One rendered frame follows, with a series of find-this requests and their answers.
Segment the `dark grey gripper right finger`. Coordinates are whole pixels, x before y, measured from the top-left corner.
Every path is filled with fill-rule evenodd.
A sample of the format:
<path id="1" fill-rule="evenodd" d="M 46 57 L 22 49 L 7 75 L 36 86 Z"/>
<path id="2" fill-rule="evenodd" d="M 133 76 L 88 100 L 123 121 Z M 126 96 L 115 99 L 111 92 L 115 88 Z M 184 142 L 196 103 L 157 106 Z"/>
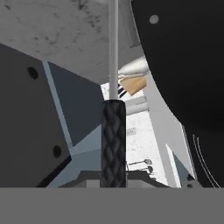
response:
<path id="1" fill-rule="evenodd" d="M 126 174 L 128 188 L 168 188 L 152 179 L 146 171 L 127 171 Z"/>

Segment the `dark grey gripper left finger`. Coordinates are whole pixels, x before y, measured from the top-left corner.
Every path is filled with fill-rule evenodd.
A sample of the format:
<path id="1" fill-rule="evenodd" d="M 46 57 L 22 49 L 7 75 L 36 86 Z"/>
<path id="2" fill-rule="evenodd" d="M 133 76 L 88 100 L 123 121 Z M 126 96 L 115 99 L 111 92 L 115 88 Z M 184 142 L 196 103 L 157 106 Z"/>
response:
<path id="1" fill-rule="evenodd" d="M 71 188 L 71 187 L 85 188 L 88 186 L 88 182 L 90 181 L 97 181 L 99 184 L 100 179 L 101 179 L 100 171 L 81 171 L 77 179 L 74 179 L 64 185 L 61 185 L 60 188 Z"/>

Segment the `spatula with black woven handle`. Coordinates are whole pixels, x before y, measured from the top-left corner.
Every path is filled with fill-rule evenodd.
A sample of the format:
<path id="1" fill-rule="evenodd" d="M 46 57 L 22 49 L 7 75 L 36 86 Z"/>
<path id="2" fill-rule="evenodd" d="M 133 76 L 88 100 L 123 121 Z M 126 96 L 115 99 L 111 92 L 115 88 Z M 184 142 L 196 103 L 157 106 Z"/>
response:
<path id="1" fill-rule="evenodd" d="M 126 108 L 118 99 L 118 0 L 108 0 L 109 99 L 101 111 L 101 187 L 125 188 Z"/>

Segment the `dark grey cupboard door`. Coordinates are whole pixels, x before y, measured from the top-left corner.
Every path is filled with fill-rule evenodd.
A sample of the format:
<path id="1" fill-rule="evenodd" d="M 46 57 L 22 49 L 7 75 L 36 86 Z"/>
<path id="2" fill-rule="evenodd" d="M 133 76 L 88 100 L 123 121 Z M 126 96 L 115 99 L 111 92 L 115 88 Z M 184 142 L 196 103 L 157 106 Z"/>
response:
<path id="1" fill-rule="evenodd" d="M 53 63 L 49 67 L 69 136 L 76 145 L 101 124 L 101 86 Z"/>

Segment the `black hob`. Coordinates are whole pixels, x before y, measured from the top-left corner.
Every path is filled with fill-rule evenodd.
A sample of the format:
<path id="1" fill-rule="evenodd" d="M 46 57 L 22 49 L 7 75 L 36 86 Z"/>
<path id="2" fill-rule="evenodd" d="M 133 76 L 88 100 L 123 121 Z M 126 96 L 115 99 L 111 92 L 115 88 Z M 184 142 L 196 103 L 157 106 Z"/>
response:
<path id="1" fill-rule="evenodd" d="M 203 187 L 224 188 L 224 133 L 195 134 L 184 127 L 196 178 Z"/>

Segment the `dark grey panel with holes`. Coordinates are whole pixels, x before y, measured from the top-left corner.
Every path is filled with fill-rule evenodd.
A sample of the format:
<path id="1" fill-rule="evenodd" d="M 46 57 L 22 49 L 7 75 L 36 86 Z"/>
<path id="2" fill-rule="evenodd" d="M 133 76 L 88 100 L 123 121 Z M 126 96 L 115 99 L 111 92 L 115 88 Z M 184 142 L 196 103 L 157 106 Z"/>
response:
<path id="1" fill-rule="evenodd" d="M 70 161 L 43 63 L 0 44 L 0 187 L 46 187 Z"/>

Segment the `tan wooden board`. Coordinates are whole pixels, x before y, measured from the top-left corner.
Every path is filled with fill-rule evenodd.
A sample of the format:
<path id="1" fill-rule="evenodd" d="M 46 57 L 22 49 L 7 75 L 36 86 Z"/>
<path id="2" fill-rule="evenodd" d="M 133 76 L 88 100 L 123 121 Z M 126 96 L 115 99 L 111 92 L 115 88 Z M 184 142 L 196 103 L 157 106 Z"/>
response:
<path id="1" fill-rule="evenodd" d="M 134 95 L 146 87 L 146 79 L 143 76 L 123 79 L 120 83 L 130 95 Z"/>

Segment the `white rounded object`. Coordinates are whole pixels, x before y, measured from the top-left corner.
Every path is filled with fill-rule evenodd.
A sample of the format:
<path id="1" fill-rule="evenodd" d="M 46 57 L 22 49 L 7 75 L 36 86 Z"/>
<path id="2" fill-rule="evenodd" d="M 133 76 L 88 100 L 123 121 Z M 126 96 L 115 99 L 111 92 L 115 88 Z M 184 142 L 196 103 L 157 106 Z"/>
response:
<path id="1" fill-rule="evenodd" d="M 146 74 L 150 71 L 146 58 L 140 57 L 138 59 L 134 59 L 130 63 L 122 66 L 118 70 L 118 78 L 124 78 L 131 75 L 137 74 Z"/>

